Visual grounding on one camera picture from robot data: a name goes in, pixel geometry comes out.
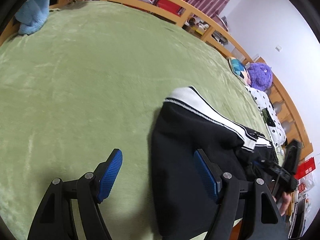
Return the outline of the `person right hand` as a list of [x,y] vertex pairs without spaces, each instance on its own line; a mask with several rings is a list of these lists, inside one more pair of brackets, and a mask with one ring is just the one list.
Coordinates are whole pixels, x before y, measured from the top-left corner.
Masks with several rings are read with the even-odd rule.
[[281,197],[281,206],[278,208],[281,216],[285,215],[286,211],[288,210],[291,199],[291,193],[283,192]]

